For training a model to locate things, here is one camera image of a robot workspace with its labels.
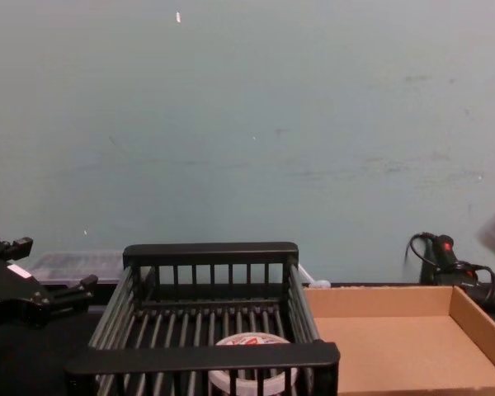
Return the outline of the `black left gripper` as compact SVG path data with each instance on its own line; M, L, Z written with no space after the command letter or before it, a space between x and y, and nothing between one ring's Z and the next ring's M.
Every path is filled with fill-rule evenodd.
M49 317L66 317L88 311L98 277L89 275L72 286L45 285L16 264L29 257L33 239L24 237L12 243L0 239L0 325L23 322L43 326Z

